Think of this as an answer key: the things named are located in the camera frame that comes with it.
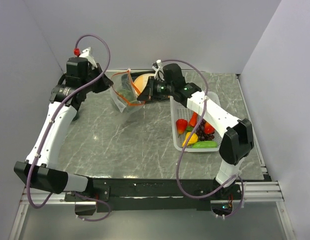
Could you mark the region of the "clear zip bag orange zipper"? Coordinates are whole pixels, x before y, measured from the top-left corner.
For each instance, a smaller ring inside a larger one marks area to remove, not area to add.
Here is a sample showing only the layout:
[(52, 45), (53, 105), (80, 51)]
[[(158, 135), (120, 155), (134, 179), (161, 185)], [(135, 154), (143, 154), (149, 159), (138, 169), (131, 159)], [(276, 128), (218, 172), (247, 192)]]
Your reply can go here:
[(131, 69), (115, 73), (110, 80), (110, 96), (114, 105), (122, 114), (132, 114), (144, 107), (145, 102), (137, 99), (140, 93), (133, 82)]

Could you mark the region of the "green netted melon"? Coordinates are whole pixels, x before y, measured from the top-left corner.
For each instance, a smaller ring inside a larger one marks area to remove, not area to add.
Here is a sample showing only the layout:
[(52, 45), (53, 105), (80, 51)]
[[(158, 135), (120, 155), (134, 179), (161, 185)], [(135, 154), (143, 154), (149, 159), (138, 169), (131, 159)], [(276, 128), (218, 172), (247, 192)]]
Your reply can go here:
[(120, 95), (123, 96), (123, 98), (125, 98), (128, 102), (133, 102), (133, 101), (136, 101), (137, 98), (136, 98), (136, 95), (134, 93), (134, 91), (130, 90), (130, 89), (121, 89), (119, 92), (118, 92)]

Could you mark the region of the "red yellow apple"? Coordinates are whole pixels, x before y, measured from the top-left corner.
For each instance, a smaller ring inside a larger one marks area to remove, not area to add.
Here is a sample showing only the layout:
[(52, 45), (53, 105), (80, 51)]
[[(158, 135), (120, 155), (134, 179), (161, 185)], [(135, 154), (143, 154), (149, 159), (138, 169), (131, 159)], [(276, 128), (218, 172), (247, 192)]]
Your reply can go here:
[(186, 131), (187, 126), (188, 126), (188, 122), (185, 119), (182, 119), (182, 118), (178, 119), (176, 121), (176, 129), (177, 129), (178, 135), (182, 135)]

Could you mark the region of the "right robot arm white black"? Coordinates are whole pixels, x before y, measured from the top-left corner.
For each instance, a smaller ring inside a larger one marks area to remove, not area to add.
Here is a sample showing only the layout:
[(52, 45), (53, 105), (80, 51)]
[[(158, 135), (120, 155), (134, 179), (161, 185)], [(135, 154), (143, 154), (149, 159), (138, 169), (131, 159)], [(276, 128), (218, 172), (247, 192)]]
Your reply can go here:
[(197, 113), (207, 121), (222, 138), (219, 154), (222, 158), (213, 187), (214, 195), (225, 199), (231, 193), (230, 185), (239, 173), (243, 159), (254, 148), (252, 123), (248, 119), (239, 119), (213, 102), (206, 90), (201, 90), (193, 82), (187, 83), (177, 63), (162, 65), (158, 60), (153, 64), (155, 75), (149, 77), (139, 101), (159, 99), (169, 96), (183, 107)]

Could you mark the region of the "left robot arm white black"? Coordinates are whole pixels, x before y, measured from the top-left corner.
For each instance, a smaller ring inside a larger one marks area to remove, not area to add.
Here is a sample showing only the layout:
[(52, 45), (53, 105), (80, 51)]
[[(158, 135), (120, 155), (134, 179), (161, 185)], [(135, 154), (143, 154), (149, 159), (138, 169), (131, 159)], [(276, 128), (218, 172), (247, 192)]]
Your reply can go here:
[(29, 188), (54, 194), (76, 192), (83, 201), (94, 195), (90, 177), (57, 170), (58, 156), (67, 130), (89, 92), (109, 89), (111, 80), (91, 56), (71, 57), (66, 73), (52, 89), (48, 113), (39, 137), (23, 162), (16, 162), (14, 172)]

